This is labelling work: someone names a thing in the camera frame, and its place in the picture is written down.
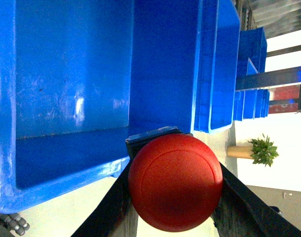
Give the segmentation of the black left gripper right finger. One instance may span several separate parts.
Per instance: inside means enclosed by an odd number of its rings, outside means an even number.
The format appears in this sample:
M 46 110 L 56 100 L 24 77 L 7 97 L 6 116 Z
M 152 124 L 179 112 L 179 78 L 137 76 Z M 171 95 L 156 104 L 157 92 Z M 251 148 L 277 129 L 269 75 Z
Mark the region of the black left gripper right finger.
M 221 237 L 301 237 L 301 230 L 265 204 L 224 165 L 222 196 L 213 212 Z

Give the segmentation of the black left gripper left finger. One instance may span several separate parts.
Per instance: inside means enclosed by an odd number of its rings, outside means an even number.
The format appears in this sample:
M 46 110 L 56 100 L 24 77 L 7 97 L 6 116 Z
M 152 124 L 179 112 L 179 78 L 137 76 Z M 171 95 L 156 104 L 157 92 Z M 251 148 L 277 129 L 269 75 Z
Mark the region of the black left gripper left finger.
M 138 214 L 128 190 L 131 163 L 122 171 L 99 205 L 72 234 L 74 237 L 135 237 Z

